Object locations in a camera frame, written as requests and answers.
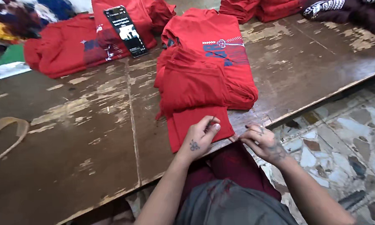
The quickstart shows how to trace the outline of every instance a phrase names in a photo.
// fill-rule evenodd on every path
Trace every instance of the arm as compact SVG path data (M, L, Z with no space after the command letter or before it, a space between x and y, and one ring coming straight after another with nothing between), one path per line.
M216 124L206 131L211 122ZM209 150L212 139L220 130L219 122L216 117L205 116L190 126L181 148L151 193L135 225L169 225L174 222L189 166Z
M281 171L294 202L308 224L355 224L355 219L286 153L280 142L275 140L272 131L257 124L247 128L240 139L257 156Z

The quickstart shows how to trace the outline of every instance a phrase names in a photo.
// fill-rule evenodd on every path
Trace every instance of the fingernail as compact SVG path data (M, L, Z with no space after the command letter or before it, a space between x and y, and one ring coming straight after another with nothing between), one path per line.
M214 124L214 128L215 128L215 130L220 130L221 125L219 123L216 123L216 124Z

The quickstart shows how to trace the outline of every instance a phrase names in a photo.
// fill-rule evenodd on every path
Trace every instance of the finger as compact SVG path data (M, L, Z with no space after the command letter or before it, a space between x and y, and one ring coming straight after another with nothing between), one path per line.
M206 126L211 123L211 122L214 122L214 123L220 123L220 119L218 119L217 117L215 116L205 116L203 119L201 119L198 123L197 123L197 126L204 130L206 128Z
M262 124L257 123L257 122L256 123L255 122L250 122L250 123L248 123L248 124L245 125L246 128L249 128L251 126L262 126Z
M208 132L201 138L201 140L204 143L210 144L214 136L220 131L221 125L219 123L216 123L214 125L211 125Z
M228 137L228 140L232 141L232 142L235 142L235 141L239 140L239 136L237 134L234 134L234 135Z
M247 128L249 130L253 130L253 131L259 132L260 134L264 134L265 132L270 131L270 130L262 127L262 126L257 126L257 125L252 125L252 126L249 126Z
M258 156L258 155L262 155L263 153L263 150L254 143L254 141L252 141L251 139L246 139L246 138L241 138L240 139L243 143L245 143L247 146L249 146L253 151L254 153Z
M258 143L262 143L264 141L263 134L258 133L253 130L247 130L244 134L242 134L239 139L252 139L253 141L257 141Z

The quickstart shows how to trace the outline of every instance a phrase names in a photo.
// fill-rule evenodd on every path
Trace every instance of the white arrow print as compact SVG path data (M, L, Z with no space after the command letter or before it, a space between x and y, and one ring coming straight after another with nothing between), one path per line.
M203 41L201 44L215 44L217 43L216 41Z

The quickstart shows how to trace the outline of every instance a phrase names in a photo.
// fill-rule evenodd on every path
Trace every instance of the tiled floor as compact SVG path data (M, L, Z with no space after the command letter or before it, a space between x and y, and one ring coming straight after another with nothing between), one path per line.
M375 225L375 85L305 113L273 131L286 151L361 224ZM282 202L297 222L306 224L279 170L254 158L282 193ZM127 198L135 216L143 206L137 199Z

